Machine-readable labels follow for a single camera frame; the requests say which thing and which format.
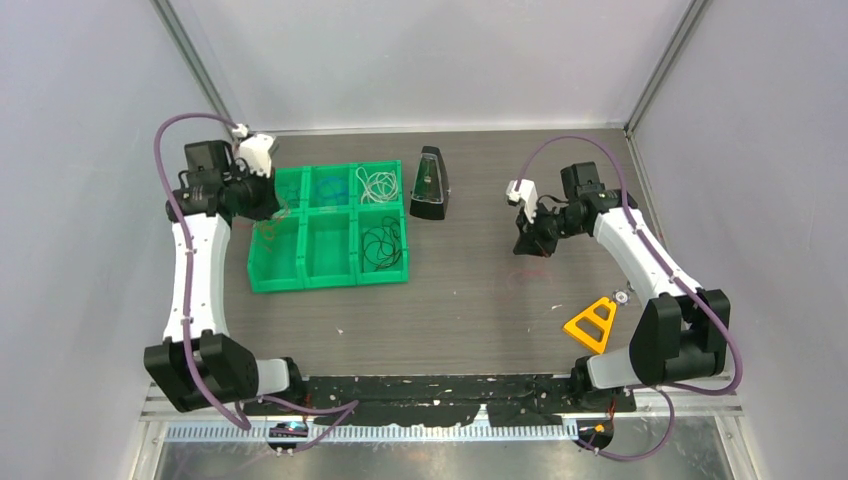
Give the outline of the small round silver part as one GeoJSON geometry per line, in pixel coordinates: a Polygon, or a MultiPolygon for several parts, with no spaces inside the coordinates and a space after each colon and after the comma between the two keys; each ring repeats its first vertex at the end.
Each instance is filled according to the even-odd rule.
{"type": "Polygon", "coordinates": [[[631,302],[631,292],[627,289],[615,290],[611,298],[617,305],[628,305],[631,302]]]}

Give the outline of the yellow triangle block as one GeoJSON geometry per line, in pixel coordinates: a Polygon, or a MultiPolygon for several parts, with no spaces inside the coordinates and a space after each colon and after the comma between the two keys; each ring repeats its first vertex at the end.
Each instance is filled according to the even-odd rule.
{"type": "Polygon", "coordinates": [[[562,331],[592,354],[603,354],[615,322],[618,304],[601,297],[568,320],[562,331]]]}

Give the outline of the aluminium corner post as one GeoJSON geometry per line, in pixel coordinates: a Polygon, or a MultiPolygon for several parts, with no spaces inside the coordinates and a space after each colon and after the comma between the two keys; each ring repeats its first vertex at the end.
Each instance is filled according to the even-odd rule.
{"type": "Polygon", "coordinates": [[[226,79],[226,71],[209,43],[190,1],[152,0],[151,5],[159,16],[177,51],[193,76],[210,111],[235,123],[250,125],[249,118],[232,99],[233,90],[226,79]]]}

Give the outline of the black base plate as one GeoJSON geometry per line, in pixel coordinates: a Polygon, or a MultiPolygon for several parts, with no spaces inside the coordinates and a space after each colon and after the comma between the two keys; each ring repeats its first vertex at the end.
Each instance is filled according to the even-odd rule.
{"type": "Polygon", "coordinates": [[[473,422],[483,410],[490,424],[549,426],[561,414],[632,413],[621,391],[579,396],[570,381],[552,374],[436,376],[312,376],[277,398],[313,409],[357,403],[343,423],[353,426],[451,427],[473,422]]]}

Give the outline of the green bin back left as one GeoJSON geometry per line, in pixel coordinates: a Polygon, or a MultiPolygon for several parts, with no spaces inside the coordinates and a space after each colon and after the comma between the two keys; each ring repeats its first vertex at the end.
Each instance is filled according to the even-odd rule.
{"type": "Polygon", "coordinates": [[[311,167],[279,168],[275,176],[275,194],[280,209],[275,217],[285,218],[301,213],[309,206],[311,196],[311,167]]]}

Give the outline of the green bin back right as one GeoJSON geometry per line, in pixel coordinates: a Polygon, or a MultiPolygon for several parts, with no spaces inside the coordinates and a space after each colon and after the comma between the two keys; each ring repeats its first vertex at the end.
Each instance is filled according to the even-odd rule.
{"type": "Polygon", "coordinates": [[[389,204],[403,198],[399,160],[361,163],[355,168],[354,177],[361,205],[389,204]]]}

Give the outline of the aluminium rail front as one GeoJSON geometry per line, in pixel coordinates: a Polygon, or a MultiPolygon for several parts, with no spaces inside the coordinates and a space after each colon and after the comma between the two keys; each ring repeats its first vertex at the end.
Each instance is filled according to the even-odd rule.
{"type": "Polygon", "coordinates": [[[743,413],[741,402],[734,394],[706,396],[673,387],[627,389],[623,393],[634,398],[634,412],[617,413],[614,408],[610,408],[605,416],[561,414],[557,422],[549,426],[504,427],[491,425],[483,410],[479,410],[473,422],[465,426],[353,426],[345,425],[343,421],[353,413],[357,406],[355,401],[330,409],[301,407],[292,410],[263,399],[244,405],[243,411],[252,427],[250,430],[242,430],[211,407],[180,413],[165,398],[161,389],[152,385],[147,391],[139,420],[154,425],[157,439],[178,442],[304,442],[318,438],[324,444],[420,443],[576,440],[589,437],[595,427],[618,431],[629,420],[646,424],[651,420],[663,421],[670,413],[675,415],[678,425],[688,419],[738,417],[743,413]]]}

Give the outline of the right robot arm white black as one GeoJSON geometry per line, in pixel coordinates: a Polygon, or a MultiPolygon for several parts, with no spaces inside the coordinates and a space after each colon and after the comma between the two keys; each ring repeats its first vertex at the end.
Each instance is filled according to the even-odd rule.
{"type": "Polygon", "coordinates": [[[565,200],[547,208],[533,181],[512,180],[506,201],[519,209],[516,255],[551,256],[559,240],[594,238],[616,261],[643,312],[628,345],[575,362],[567,383],[574,403],[596,410],[612,393],[643,385],[681,385],[724,370],[730,301],[706,290],[671,259],[646,226],[637,203],[609,189],[594,163],[562,169],[565,200]]]}

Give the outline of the black metronome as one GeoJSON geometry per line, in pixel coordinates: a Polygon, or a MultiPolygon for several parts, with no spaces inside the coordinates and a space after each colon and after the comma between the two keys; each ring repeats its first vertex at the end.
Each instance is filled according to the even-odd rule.
{"type": "Polygon", "coordinates": [[[444,220],[450,187],[441,150],[423,146],[410,195],[409,213],[425,220],[444,220]]]}

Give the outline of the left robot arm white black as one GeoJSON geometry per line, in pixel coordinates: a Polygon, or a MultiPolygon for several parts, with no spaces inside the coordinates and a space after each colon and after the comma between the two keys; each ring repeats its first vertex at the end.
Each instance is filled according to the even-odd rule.
{"type": "Polygon", "coordinates": [[[234,219],[265,221],[281,208],[275,148],[267,134],[250,135],[237,146],[212,140],[184,147],[187,166],[166,201],[175,244],[172,305],[161,342],[143,355],[146,371],[179,412],[260,395],[284,414],[305,405],[307,389],[292,360],[257,359],[231,338],[224,312],[234,219]]]}

